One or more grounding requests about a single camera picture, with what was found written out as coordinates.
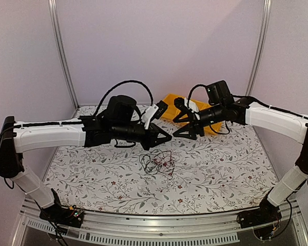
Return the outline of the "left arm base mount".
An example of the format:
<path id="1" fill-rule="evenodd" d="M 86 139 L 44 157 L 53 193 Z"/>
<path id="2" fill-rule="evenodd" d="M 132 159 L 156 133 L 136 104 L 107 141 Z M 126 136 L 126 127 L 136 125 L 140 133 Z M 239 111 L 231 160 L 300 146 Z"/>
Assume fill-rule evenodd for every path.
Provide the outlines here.
<path id="1" fill-rule="evenodd" d="M 41 209 L 40 219 L 48 222 L 62 224 L 69 227 L 80 228 L 84 219 L 84 209 L 76 205 L 65 208 L 61 205 L 58 194 L 51 189 L 54 197 L 54 204 L 48 208 Z"/>

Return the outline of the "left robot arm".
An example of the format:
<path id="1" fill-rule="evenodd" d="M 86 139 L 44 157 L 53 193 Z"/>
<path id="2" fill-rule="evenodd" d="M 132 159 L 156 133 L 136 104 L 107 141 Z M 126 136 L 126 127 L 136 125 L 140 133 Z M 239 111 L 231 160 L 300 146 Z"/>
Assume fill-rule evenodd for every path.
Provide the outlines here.
<path id="1" fill-rule="evenodd" d="M 144 150 L 149 150 L 172 139 L 152 123 L 166 109 L 167 104 L 160 101 L 140 112 L 133 98 L 118 95 L 109 100 L 101 113 L 66 121 L 25 123 L 8 116 L 0 133 L 0 177 L 17 184 L 54 222 L 62 222 L 66 211 L 59 198 L 31 169 L 23 166 L 23 153 L 60 146 L 97 147 L 113 139 L 130 145 L 140 143 Z"/>

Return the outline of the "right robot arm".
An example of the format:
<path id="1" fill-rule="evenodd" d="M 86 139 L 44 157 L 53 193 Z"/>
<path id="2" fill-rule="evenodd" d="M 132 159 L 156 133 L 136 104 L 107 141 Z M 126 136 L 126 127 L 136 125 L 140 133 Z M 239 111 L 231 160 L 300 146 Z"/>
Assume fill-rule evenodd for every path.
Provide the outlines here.
<path id="1" fill-rule="evenodd" d="M 226 81 L 205 86 L 210 108 L 196 110 L 189 106 L 189 98 L 174 100 L 180 113 L 174 122 L 185 125 L 173 133 L 174 137 L 195 140 L 204 135 L 204 128 L 230 121 L 240 125 L 260 127 L 287 136 L 302 144 L 295 166 L 292 167 L 260 202 L 255 213 L 259 223 L 267 223 L 282 204 L 308 179 L 308 116 L 269 106 L 251 96 L 232 95 Z"/>

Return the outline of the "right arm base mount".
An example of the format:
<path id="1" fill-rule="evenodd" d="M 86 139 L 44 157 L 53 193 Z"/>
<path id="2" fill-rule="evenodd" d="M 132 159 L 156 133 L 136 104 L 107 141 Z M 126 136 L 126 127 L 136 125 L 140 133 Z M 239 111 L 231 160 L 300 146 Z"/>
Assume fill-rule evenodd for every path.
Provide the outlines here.
<path id="1" fill-rule="evenodd" d="M 263 199 L 259 208 L 238 213 L 236 221 L 242 229 L 260 226 L 254 229 L 254 235 L 260 240 L 269 240 L 279 229 L 281 218 L 279 207 Z"/>

